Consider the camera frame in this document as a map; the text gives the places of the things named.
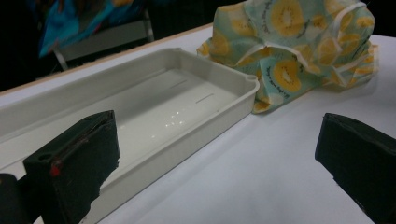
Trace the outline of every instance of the fabric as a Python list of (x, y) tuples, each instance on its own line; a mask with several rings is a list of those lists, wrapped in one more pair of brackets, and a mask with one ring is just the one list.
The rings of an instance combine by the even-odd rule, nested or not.
[(219, 7), (199, 55), (261, 87), (253, 113), (275, 109), (322, 85), (351, 88), (378, 70), (375, 18), (359, 0), (248, 0)]
[(43, 57), (55, 48), (65, 47), (139, 16), (144, 0), (95, 0), (76, 6), (74, 0), (55, 1), (47, 12), (39, 44)]

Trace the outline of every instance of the white table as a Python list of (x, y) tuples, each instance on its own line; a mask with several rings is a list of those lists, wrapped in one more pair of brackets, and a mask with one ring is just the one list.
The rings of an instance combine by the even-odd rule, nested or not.
[[(196, 49), (211, 26), (0, 93), (0, 106), (163, 48)], [(314, 158), (325, 113), (396, 137), (396, 38), (373, 35), (380, 71), (348, 91), (317, 88), (262, 115), (248, 115), (100, 223), (373, 223)]]

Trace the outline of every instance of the yellow floral cloth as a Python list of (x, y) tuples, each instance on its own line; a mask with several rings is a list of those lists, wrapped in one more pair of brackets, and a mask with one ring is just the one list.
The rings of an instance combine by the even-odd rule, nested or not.
[(317, 86), (369, 80), (378, 70), (374, 25), (359, 0), (248, 0), (218, 8), (213, 35), (197, 52), (257, 76), (252, 112), (261, 113)]

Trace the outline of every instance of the red mark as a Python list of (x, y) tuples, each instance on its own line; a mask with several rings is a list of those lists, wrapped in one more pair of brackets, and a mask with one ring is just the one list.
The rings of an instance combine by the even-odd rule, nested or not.
[(50, 167), (49, 174), (52, 177), (58, 176), (61, 174), (62, 162), (54, 161)]
[(60, 170), (57, 166), (54, 166), (54, 165), (53, 165), (53, 166), (50, 168), (49, 174), (50, 174), (52, 177), (55, 177), (55, 176), (58, 176), (58, 175), (61, 174), (61, 170)]

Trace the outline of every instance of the white tray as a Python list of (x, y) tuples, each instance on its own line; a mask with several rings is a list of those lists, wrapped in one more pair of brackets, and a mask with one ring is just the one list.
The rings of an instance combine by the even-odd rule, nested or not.
[(80, 119), (114, 110), (120, 166), (84, 223), (95, 223), (250, 113), (259, 82), (181, 49), (163, 49), (0, 108), (0, 172)]

